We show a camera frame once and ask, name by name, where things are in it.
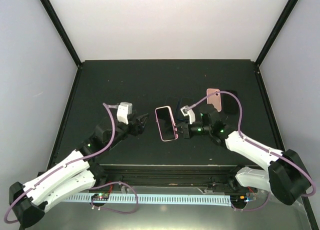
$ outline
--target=red wire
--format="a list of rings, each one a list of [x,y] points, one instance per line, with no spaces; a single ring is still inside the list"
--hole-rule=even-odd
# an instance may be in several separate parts
[[[251,189],[251,187],[248,186],[248,189],[249,189],[249,191],[250,191],[251,193],[253,193],[253,195],[254,195],[255,197],[257,196],[256,193]]]
[[[112,188],[113,188],[113,185],[110,185],[110,189],[109,189],[109,191],[108,191],[108,194],[110,194],[110,193],[111,193]]]

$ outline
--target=black phone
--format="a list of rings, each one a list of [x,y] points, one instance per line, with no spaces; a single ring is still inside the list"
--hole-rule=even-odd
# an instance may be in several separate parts
[[[238,97],[237,91],[225,90]],[[222,94],[222,110],[226,114],[237,114],[239,112],[239,106],[237,101],[229,94]]]
[[[172,111],[173,119],[177,118],[177,113],[180,111],[179,107],[179,98],[174,96],[168,96],[165,100],[164,106],[169,106]]]
[[[158,124],[161,140],[164,142],[176,140],[176,124],[170,106],[162,106],[155,109],[155,118]]]

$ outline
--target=white cable tray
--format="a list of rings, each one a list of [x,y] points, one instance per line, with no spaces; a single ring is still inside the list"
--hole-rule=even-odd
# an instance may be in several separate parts
[[[94,193],[79,192],[64,200],[69,203],[90,203]],[[134,194],[111,193],[108,200],[95,200],[94,203],[135,204]],[[225,195],[185,195],[185,194],[138,194],[139,204],[176,205],[218,205],[231,206],[230,196]]]

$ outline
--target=black frame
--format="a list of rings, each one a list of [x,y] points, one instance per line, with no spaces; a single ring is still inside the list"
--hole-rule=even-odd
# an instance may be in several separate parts
[[[76,75],[75,75],[75,79],[74,79],[74,82],[73,82],[73,85],[71,88],[71,92],[70,92],[70,95],[69,95],[69,98],[67,101],[67,105],[66,105],[63,117],[62,117],[62,121],[61,121],[59,130],[58,130],[58,134],[57,134],[54,146],[53,146],[53,150],[52,150],[52,153],[50,156],[50,160],[49,160],[49,164],[48,164],[48,168],[50,168],[52,166],[52,163],[55,160],[55,155],[56,155],[55,153],[57,152],[57,150],[59,149],[60,144],[61,144],[62,136],[64,134],[65,126],[66,126],[66,123],[67,123],[67,120],[69,117],[69,113],[71,110],[73,99],[74,99],[74,96],[75,96],[75,93],[77,90],[77,86],[79,83],[83,63],[81,62],[80,58],[78,57],[78,54],[77,54],[75,48],[73,47],[62,23],[60,22],[58,15],[56,14],[53,6],[51,5],[50,0],[40,0],[40,1],[43,5],[44,9],[46,10],[47,14],[49,15],[52,23],[54,24],[57,32],[59,33],[63,43],[65,44],[66,48],[68,49],[71,57],[73,58],[74,63],[78,67]],[[282,27],[284,26],[285,22],[287,21],[290,13],[294,9],[297,2],[298,2],[298,0],[288,0],[281,15],[278,18],[275,26],[273,27],[268,39],[266,40],[258,58],[254,62],[254,65],[255,65],[254,73],[256,76],[257,83],[260,88],[260,93],[262,96],[262,100],[263,100],[263,103],[265,106],[265,110],[266,110],[266,113],[268,116],[268,120],[269,120],[271,129],[272,129],[273,137],[275,139],[275,143],[276,143],[277,148],[280,150],[283,150],[283,151],[285,151],[285,147],[284,147],[281,135],[280,135],[280,131],[279,131],[279,128],[278,128],[278,125],[276,122],[276,118],[275,118],[274,112],[272,110],[271,103],[270,103],[270,100],[269,100],[269,97],[267,94],[267,90],[266,90],[266,87],[265,87],[265,84],[264,84],[259,67],[262,64],[265,57],[267,56],[269,50],[271,49],[274,41],[276,40],[279,32],[281,31]],[[304,208],[306,210],[311,228],[313,230],[318,230],[319,227],[316,222],[315,215],[312,211],[309,199],[307,197],[302,197],[302,201],[303,201]]]

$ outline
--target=white bracket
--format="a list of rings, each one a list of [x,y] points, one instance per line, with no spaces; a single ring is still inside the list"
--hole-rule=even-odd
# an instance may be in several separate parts
[[[183,116],[189,117],[189,123],[193,124],[196,121],[196,115],[195,115],[195,112],[192,109],[190,109],[189,111],[186,111],[186,108],[188,108],[188,107],[189,107],[188,105],[183,106],[180,109],[180,111],[182,112]]]
[[[132,114],[132,103],[121,102],[116,112],[116,118],[119,123],[129,124],[128,115]]]
[[[235,178],[243,187],[253,187],[271,192],[269,174],[265,170],[252,169],[246,166],[236,173]]]

